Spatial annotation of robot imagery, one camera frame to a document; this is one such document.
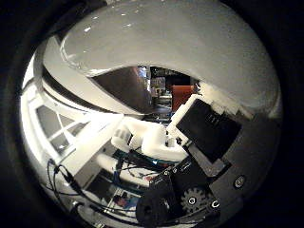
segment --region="dark background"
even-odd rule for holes
[[[284,102],[283,136],[274,167],[225,227],[301,227],[304,181],[304,3],[225,0],[256,31],[275,63]],[[0,0],[0,226],[77,227],[48,200],[22,155],[18,90],[30,54],[76,0]]]

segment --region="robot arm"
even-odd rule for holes
[[[111,143],[126,153],[139,145],[144,155],[158,160],[180,162],[187,157],[186,151],[175,139],[167,139],[166,128],[162,124],[125,117]]]

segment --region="red object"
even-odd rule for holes
[[[172,85],[172,111],[185,104],[194,91],[193,85]]]

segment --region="black gear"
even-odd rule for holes
[[[194,213],[208,203],[205,192],[199,188],[189,188],[181,197],[181,206],[187,214]]]

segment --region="wire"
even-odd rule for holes
[[[63,208],[63,210],[68,213],[68,210],[66,209],[64,203],[62,202],[62,200],[60,199],[60,196],[59,194],[57,193],[57,188],[56,188],[56,174],[55,174],[55,171],[54,171],[54,174],[53,174],[53,180],[54,180],[54,185],[53,183],[51,182],[51,178],[50,178],[50,174],[49,174],[49,166],[52,164],[52,160],[48,160],[47,161],[47,177],[48,177],[48,181],[49,181],[49,184],[50,184],[50,187],[51,187],[51,190],[54,192],[54,195],[56,197],[56,199],[58,200],[59,204],[61,205],[61,207]]]
[[[80,196],[84,197],[85,199],[87,199],[91,203],[95,204],[97,207],[101,207],[103,209],[113,210],[113,211],[125,211],[125,212],[135,212],[136,211],[136,210],[126,210],[126,209],[110,208],[110,207],[104,206],[104,205],[100,204],[99,202],[91,199],[90,197],[88,197],[83,192],[83,190],[81,189],[81,187],[78,184],[78,182],[73,178],[73,176],[68,172],[68,170],[63,165],[59,165],[58,167],[63,167],[66,170],[66,174],[64,174],[62,170],[58,169],[62,173],[62,175],[64,176],[64,178],[66,179],[66,181],[70,182],[70,186],[74,189],[74,191],[78,192]]]
[[[107,209],[107,210],[112,210],[112,211],[125,211],[125,212],[126,212],[126,211],[129,211],[129,212],[135,212],[135,210],[124,210],[124,209],[121,210],[121,209],[110,208],[110,207],[104,206],[104,205],[102,205],[102,204],[100,204],[100,203],[94,201],[93,199],[89,198],[89,197],[82,191],[82,189],[80,188],[80,186],[79,186],[79,184],[77,183],[77,181],[73,178],[73,176],[68,172],[68,170],[67,170],[63,165],[61,165],[61,167],[63,167],[63,168],[66,170],[66,174],[64,174],[64,173],[62,172],[62,170],[59,169],[59,167],[55,164],[54,161],[49,160],[49,161],[47,162],[47,176],[48,176],[49,183],[50,183],[50,185],[51,185],[51,189],[53,189],[55,195],[57,195],[56,198],[58,199],[58,201],[61,201],[61,199],[60,199],[60,197],[59,197],[58,194],[57,194],[56,183],[54,182],[54,183],[55,183],[55,186],[53,186],[53,184],[52,184],[52,182],[51,182],[51,179],[50,179],[50,174],[49,174],[49,165],[50,165],[51,163],[55,165],[54,176],[53,176],[53,179],[54,179],[54,180],[55,180],[55,176],[56,176],[55,173],[56,173],[57,171],[58,171],[58,172],[61,172],[62,175],[64,176],[64,178],[66,179],[66,181],[67,181],[68,179],[70,179],[74,185],[77,184],[76,189],[74,189],[75,192],[78,192],[78,191],[79,191],[79,195],[80,195],[80,196],[82,196],[82,197],[84,197],[85,199],[89,200],[89,201],[92,202],[93,204],[98,205],[99,208],[103,208],[103,209]],[[115,219],[115,220],[117,220],[118,222],[130,224],[130,225],[135,225],[135,226],[140,226],[138,223],[116,218],[116,217],[114,217],[114,216],[112,216],[112,215],[110,215],[110,214],[108,214],[108,213],[106,213],[106,212],[104,212],[104,211],[101,211],[101,210],[99,210],[99,211],[97,211],[97,212],[99,212],[100,214],[102,214],[102,215],[104,215],[104,216],[107,216],[107,217],[109,217],[109,218]],[[118,215],[118,216],[135,219],[134,217],[130,217],[130,216],[127,216],[127,215]]]
[[[41,185],[42,185],[44,188],[46,188],[47,190],[52,191],[52,192],[54,193],[54,190],[51,189],[50,187],[47,187],[46,185],[44,185],[44,184],[42,184],[42,183],[41,183]],[[57,194],[63,195],[63,196],[71,196],[71,197],[73,197],[73,196],[79,196],[78,193],[64,193],[64,192],[58,192],[58,191],[57,191]]]

